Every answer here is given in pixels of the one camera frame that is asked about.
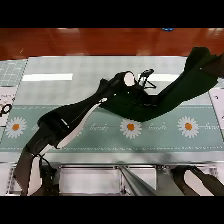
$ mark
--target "white stripe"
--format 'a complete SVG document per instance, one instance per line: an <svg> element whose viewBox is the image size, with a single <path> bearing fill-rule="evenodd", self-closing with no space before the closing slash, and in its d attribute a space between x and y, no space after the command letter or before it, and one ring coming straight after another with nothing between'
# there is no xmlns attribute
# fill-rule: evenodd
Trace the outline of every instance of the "white stripe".
<svg viewBox="0 0 224 224"><path fill-rule="evenodd" d="M149 78L147 79L148 81L164 81L164 82L173 82L175 81L179 75L175 74L151 74Z"/></svg>
<svg viewBox="0 0 224 224"><path fill-rule="evenodd" d="M72 80L73 73L24 75L22 81Z"/></svg>

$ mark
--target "grid pattern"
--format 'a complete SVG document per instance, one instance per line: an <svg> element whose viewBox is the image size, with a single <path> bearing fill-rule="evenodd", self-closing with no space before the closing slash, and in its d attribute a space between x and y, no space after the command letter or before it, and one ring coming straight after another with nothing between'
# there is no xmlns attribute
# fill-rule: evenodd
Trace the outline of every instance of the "grid pattern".
<svg viewBox="0 0 224 224"><path fill-rule="evenodd" d="M185 57L158 56L66 56L29 58L24 75L73 73L72 81L22 81L15 105L64 105L93 94L101 78L118 72L137 74L153 68L157 74L180 74Z"/></svg>
<svg viewBox="0 0 224 224"><path fill-rule="evenodd" d="M27 59L0 61L0 86L18 86Z"/></svg>

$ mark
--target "table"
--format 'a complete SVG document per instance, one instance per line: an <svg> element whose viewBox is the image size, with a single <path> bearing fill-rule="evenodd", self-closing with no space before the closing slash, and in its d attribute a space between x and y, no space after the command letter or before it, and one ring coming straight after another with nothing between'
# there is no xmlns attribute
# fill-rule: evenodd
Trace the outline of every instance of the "table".
<svg viewBox="0 0 224 224"><path fill-rule="evenodd" d="M96 91L101 78L110 79L118 72L130 70L137 79L139 73L153 68L155 74L163 74L158 80L154 76L157 89L153 93L149 90L156 94L183 71L185 61L186 57L160 56L30 57L8 118L8 124L20 122L25 130L16 138L9 138L9 133L4 131L0 144L1 161L17 162L22 148L38 128L38 118L60 105L87 98ZM49 80L40 81L42 74ZM170 81L164 81L166 77L171 77ZM224 87L224 84L220 82L217 86ZM199 125L199 133L194 138L188 138L178 130L178 121L183 121L185 116L191 121L194 118ZM79 136L62 150L51 149L45 157L51 162L75 164L224 161L223 138L208 93L183 102L159 118L137 124L141 134L133 139L122 133L123 121L123 118L97 108Z"/></svg>

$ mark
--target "dark green fabric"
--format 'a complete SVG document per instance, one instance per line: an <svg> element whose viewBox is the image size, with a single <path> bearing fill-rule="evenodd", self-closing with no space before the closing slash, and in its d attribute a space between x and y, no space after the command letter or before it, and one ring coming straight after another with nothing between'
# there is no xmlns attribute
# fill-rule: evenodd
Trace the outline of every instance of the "dark green fabric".
<svg viewBox="0 0 224 224"><path fill-rule="evenodd" d="M142 107L133 104L135 98L126 89L121 90L116 97L101 105L115 114L139 122L148 121L167 113L183 101L199 96L217 84L217 78L200 70L205 64L217 58L204 47L192 49L187 58L183 73L158 95L160 103L157 106Z"/></svg>

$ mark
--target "wooden floor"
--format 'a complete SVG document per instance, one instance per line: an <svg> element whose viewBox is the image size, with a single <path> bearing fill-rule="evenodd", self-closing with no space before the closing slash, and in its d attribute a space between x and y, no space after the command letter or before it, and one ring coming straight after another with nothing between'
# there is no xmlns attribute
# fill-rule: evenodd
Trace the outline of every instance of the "wooden floor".
<svg viewBox="0 0 224 224"><path fill-rule="evenodd" d="M224 28L0 28L0 60L58 55L187 56L224 52Z"/></svg>

